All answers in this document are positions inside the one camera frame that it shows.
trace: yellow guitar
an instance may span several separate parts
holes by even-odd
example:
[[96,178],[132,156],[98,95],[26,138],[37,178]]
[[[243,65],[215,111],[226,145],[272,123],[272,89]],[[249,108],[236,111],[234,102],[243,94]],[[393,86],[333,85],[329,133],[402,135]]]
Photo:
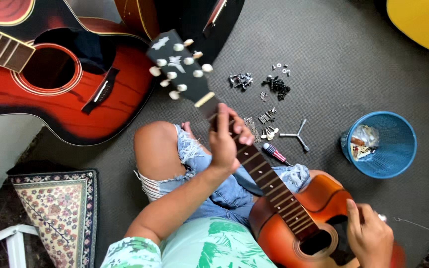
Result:
[[387,0],[387,13],[400,31],[429,49],[429,0]]

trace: gray floor mat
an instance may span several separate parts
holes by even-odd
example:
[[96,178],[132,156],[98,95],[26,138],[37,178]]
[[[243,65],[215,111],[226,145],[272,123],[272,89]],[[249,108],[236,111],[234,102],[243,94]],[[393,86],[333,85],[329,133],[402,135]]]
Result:
[[[292,88],[286,100],[270,94],[259,98],[260,85],[272,64],[289,64],[284,78]],[[252,72],[253,85],[244,93],[232,89],[229,73]],[[389,218],[396,240],[405,248],[408,267],[416,266],[429,248],[429,51],[391,28],[369,0],[249,0],[223,51],[208,75],[218,98],[241,116],[257,118],[275,106],[276,122],[284,133],[297,131],[311,151],[303,153],[292,138],[276,137],[272,144],[291,163],[322,169],[339,180],[356,201],[365,202]],[[418,137],[412,166],[390,180],[369,178],[342,155],[338,138],[362,115],[392,111],[405,117]],[[191,121],[196,137],[207,144],[207,127],[187,100],[173,101],[159,88],[136,120],[115,139],[92,147],[73,147],[47,133],[33,159],[51,159],[76,168],[100,172],[99,266],[110,243],[122,238],[128,225],[148,203],[135,168],[132,137],[137,128],[155,120]]]

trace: fretboard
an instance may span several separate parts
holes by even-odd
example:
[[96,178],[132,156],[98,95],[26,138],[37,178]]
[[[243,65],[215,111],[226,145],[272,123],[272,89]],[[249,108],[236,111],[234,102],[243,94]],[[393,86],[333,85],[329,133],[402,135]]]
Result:
[[[212,97],[200,107],[200,110],[208,118],[212,126],[215,125],[218,103],[219,101]],[[295,237],[300,241],[304,241],[308,236],[317,232],[319,230],[317,225],[272,170],[261,152],[253,145],[240,144],[238,142],[239,135],[233,132],[232,125],[230,125],[230,131],[233,133],[233,139],[236,142],[238,160],[261,188],[264,196],[271,204],[272,210],[282,217]]]
[[21,72],[35,49],[0,32],[0,66]]

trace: ripped jeans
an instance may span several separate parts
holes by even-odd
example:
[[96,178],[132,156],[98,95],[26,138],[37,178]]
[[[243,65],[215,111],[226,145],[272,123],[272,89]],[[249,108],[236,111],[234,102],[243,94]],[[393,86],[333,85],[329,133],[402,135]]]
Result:
[[[196,140],[190,138],[179,125],[174,126],[178,134],[178,156],[186,167],[186,173],[163,181],[151,180],[138,173],[142,189],[150,202],[187,182],[197,173],[205,170],[211,162],[211,155],[206,154]],[[293,193],[305,187],[311,180],[309,170],[300,164],[272,169]],[[254,205],[253,194],[262,196],[263,193],[246,169],[241,166],[188,217],[186,222],[198,218],[222,217],[249,227],[248,216]]]

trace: american flag screwdriver handle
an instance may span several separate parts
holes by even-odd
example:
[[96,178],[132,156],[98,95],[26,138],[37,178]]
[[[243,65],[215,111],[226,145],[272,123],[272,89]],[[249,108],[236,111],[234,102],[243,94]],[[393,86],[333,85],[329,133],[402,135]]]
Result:
[[274,148],[274,146],[272,146],[271,144],[265,143],[263,145],[263,149],[266,152],[268,152],[270,155],[272,155],[275,158],[277,158],[279,161],[283,162],[284,164],[286,164],[288,166],[291,166],[291,164],[288,161],[286,161],[286,158],[280,152],[278,152],[277,149]]

